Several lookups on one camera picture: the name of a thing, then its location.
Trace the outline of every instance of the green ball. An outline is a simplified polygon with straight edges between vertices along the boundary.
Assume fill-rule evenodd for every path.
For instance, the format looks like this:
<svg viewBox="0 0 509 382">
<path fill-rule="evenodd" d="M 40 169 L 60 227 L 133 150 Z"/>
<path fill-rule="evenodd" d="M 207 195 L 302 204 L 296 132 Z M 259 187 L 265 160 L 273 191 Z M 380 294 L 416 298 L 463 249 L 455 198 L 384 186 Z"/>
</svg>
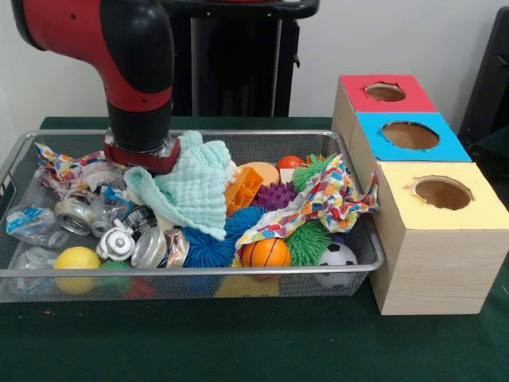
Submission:
<svg viewBox="0 0 509 382">
<path fill-rule="evenodd" d="M 319 161 L 316 155 L 309 155 L 311 157 L 311 163 L 306 167 L 297 167 L 293 172 L 293 190 L 296 193 L 301 193 L 305 189 L 305 185 L 309 179 L 313 177 L 315 173 L 323 172 L 327 166 L 332 162 L 335 155 L 331 155 L 324 161 Z"/>
<path fill-rule="evenodd" d="M 102 269 L 127 269 L 130 268 L 130 265 L 125 261 L 114 261 L 108 260 L 101 266 Z M 115 277 L 98 277 L 97 284 L 100 287 L 110 287 L 114 289 L 117 293 L 126 293 L 132 283 L 133 280 L 129 276 L 115 276 Z"/>
<path fill-rule="evenodd" d="M 319 220 L 310 220 L 285 239 L 292 266 L 314 267 L 332 240 Z"/>
</svg>

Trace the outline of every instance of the purple spiky ball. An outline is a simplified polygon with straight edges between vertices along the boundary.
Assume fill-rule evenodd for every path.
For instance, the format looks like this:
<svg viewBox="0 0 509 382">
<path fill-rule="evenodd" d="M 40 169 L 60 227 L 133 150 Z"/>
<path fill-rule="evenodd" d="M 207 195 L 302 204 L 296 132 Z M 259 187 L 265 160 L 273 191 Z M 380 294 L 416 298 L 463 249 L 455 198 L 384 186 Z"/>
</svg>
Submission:
<svg viewBox="0 0 509 382">
<path fill-rule="evenodd" d="M 289 182 L 283 185 L 272 183 L 270 187 L 263 185 L 251 205 L 264 207 L 269 211 L 285 208 L 297 194 L 293 191 L 293 183 Z"/>
</svg>

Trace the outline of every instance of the wooden box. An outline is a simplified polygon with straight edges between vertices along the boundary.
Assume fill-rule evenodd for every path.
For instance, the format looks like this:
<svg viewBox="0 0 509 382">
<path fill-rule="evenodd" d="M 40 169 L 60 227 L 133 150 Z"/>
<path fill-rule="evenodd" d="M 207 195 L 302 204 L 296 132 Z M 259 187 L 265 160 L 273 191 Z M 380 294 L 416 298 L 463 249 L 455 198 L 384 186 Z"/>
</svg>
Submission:
<svg viewBox="0 0 509 382">
<path fill-rule="evenodd" d="M 363 188 L 377 161 L 471 162 L 438 113 L 357 113 L 349 153 Z"/>
<path fill-rule="evenodd" d="M 509 213 L 475 163 L 378 162 L 381 314 L 477 314 L 509 249 Z"/>
<path fill-rule="evenodd" d="M 350 147 L 356 113 L 432 113 L 437 109 L 414 76 L 376 74 L 340 76 L 332 131 Z"/>
</svg>

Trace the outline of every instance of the circular hole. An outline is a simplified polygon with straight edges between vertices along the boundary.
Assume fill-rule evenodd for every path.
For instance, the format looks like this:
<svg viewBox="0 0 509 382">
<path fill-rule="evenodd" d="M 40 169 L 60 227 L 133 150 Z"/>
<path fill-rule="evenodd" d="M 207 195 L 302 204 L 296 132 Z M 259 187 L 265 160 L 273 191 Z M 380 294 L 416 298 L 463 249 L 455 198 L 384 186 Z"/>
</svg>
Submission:
<svg viewBox="0 0 509 382">
<path fill-rule="evenodd" d="M 434 148 L 439 141 L 438 134 L 416 122 L 388 123 L 383 127 L 382 132 L 385 138 L 402 149 L 428 150 Z"/>
<path fill-rule="evenodd" d="M 415 192 L 429 205 L 453 211 L 466 207 L 472 200 L 469 189 L 448 177 L 421 179 L 415 187 Z"/>
<path fill-rule="evenodd" d="M 365 90 L 368 96 L 383 102 L 398 102 L 406 98 L 406 93 L 397 84 L 377 82 L 366 86 Z"/>
</svg>

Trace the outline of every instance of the mesh basket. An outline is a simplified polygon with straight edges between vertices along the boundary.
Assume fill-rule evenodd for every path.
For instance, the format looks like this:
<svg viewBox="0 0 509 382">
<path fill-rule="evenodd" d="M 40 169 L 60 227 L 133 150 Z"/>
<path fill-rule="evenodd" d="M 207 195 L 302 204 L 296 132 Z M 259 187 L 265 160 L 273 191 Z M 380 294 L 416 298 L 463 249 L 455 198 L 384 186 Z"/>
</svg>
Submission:
<svg viewBox="0 0 509 382">
<path fill-rule="evenodd" d="M 234 162 L 276 162 L 285 155 L 329 156 L 343 152 L 341 139 L 330 131 L 203 131 L 205 141 L 225 141 Z M 103 131 L 38 131 L 17 142 L 0 179 L 7 185 L 0 227 L 0 302 L 96 301 L 144 298 L 241 298 L 353 295 L 369 271 L 383 263 L 383 250 L 371 217 L 363 215 L 345 236 L 358 265 L 286 268 L 170 268 L 126 270 L 17 270 L 20 254 L 30 249 L 6 234 L 9 205 L 31 203 L 53 208 L 53 192 L 33 180 L 37 169 L 34 142 L 58 153 L 80 157 L 99 150 Z M 66 247 L 95 248 L 94 236 L 69 233 Z"/>
</svg>

